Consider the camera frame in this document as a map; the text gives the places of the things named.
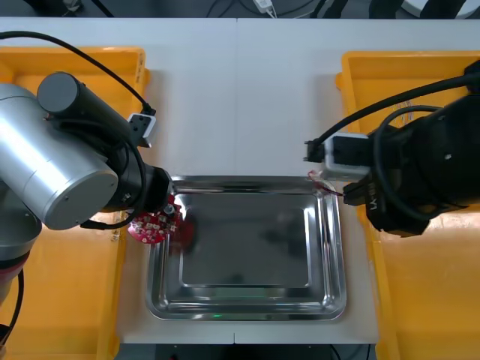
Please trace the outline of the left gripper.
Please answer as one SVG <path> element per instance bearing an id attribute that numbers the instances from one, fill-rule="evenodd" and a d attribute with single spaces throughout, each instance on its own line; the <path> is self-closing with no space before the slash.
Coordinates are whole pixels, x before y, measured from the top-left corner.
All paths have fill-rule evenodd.
<path id="1" fill-rule="evenodd" d="M 148 213 L 157 213 L 168 203 L 172 179 L 170 174 L 160 167 L 147 166 L 145 169 L 147 193 L 144 210 Z"/>

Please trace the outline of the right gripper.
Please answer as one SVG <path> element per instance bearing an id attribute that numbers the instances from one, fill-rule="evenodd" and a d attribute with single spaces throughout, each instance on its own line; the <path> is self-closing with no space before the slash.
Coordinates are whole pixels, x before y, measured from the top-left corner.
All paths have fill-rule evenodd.
<path id="1" fill-rule="evenodd" d="M 429 220 L 417 220 L 398 210 L 376 183 L 373 175 L 367 181 L 358 181 L 343 187 L 343 203 L 349 206 L 365 205 L 368 220 L 378 230 L 400 237 L 420 236 Z"/>

